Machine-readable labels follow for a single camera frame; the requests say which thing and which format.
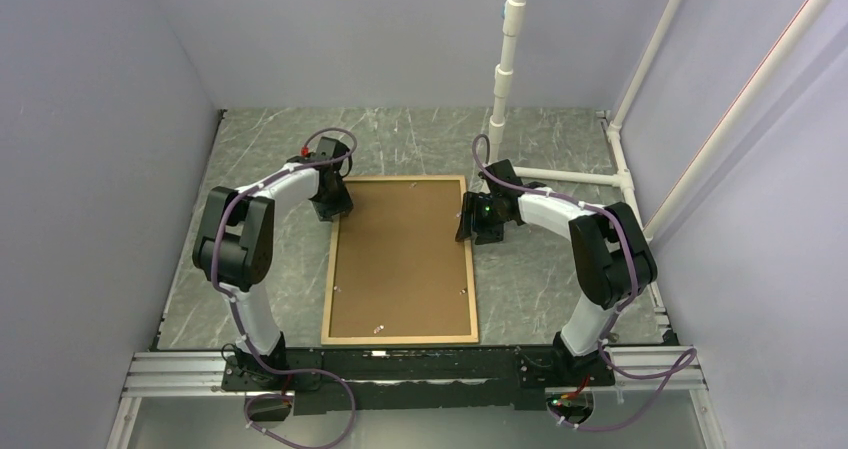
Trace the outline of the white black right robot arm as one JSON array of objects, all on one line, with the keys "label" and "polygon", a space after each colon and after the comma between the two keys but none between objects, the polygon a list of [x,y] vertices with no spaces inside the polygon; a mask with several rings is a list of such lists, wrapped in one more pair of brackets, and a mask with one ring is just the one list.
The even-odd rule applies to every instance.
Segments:
[{"label": "white black right robot arm", "polygon": [[618,316],[657,278],[638,218],[625,202],[599,206],[541,183],[524,184],[508,160],[483,167],[480,176],[488,190],[463,194],[458,242],[500,242],[505,225],[514,222],[541,227],[570,243],[582,295],[555,337],[563,349],[550,361],[557,380],[574,384],[588,373],[588,355],[601,348]]}]

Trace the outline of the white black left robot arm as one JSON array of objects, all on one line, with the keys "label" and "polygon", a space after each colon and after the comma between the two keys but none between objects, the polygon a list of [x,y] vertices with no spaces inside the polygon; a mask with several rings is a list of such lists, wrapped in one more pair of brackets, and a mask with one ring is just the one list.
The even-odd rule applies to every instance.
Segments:
[{"label": "white black left robot arm", "polygon": [[264,280],[274,257],[275,224],[308,201],[324,222],[349,214],[344,179],[358,142],[334,138],[334,129],[310,136],[277,171],[245,186],[210,190],[192,250],[193,265],[227,304],[237,329],[233,362],[264,389],[293,373],[283,330],[275,322]]}]

